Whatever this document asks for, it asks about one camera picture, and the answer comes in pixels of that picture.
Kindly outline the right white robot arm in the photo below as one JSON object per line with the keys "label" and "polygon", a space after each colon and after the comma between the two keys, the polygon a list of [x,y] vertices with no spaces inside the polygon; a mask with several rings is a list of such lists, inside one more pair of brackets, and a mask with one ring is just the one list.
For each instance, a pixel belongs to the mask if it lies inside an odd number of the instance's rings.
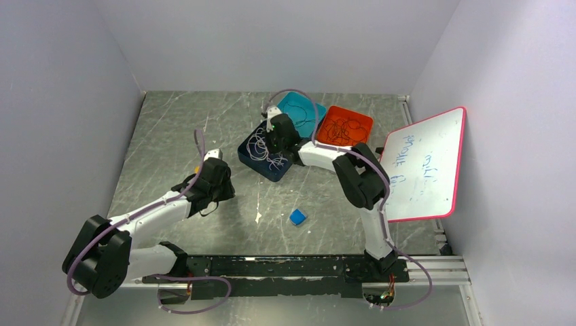
{"label": "right white robot arm", "polygon": [[390,194],[390,179],[365,143],[352,147],[333,146],[303,138],[290,117],[277,108],[265,114],[266,147],[300,166],[334,172],[348,202],[359,209],[365,234],[366,270],[375,281],[393,271],[398,254],[389,236],[384,205]]}

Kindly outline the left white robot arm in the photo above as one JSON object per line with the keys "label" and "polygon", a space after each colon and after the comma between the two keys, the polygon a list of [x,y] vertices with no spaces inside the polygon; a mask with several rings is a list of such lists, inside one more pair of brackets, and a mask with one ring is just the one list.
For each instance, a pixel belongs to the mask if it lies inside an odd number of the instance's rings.
{"label": "left white robot arm", "polygon": [[177,283],[191,276],[187,253],[175,244],[164,241],[144,249],[138,245],[159,229],[201,213],[211,203],[233,198],[231,174],[226,162],[209,157],[197,173],[144,207],[110,219],[88,218],[62,263],[69,291],[101,299],[126,280],[164,276]]}

